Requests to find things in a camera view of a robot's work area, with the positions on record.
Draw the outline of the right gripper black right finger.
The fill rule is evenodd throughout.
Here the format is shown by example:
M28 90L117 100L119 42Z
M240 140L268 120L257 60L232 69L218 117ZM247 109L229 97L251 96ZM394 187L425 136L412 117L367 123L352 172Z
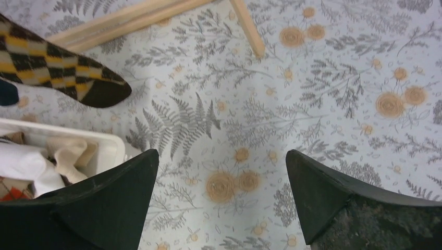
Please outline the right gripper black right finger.
M311 249L441 249L441 202L367 184L297 150L286 167Z

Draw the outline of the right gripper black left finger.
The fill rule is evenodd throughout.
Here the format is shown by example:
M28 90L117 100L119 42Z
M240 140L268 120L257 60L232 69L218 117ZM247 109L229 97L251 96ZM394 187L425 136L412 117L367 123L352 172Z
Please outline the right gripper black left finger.
M1 202L1 249L137 249L159 154L30 200Z

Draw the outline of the navy blue patterned sock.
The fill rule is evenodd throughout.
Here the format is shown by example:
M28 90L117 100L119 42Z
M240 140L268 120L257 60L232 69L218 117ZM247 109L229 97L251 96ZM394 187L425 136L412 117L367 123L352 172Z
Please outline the navy blue patterned sock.
M0 84L0 105L11 106L17 104L19 102L17 87L4 80L1 80Z

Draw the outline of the brown yellow argyle sock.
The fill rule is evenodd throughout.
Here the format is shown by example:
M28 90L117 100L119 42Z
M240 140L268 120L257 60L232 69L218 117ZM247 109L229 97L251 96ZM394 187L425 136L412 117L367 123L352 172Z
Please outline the brown yellow argyle sock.
M124 101L131 86L96 60L61 48L1 15L1 80L54 89L94 108Z

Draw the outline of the white sock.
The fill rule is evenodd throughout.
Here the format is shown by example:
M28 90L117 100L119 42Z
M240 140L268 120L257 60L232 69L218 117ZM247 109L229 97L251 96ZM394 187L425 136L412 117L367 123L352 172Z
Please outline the white sock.
M1 177L30 181L34 197L65 187L45 148L1 141Z

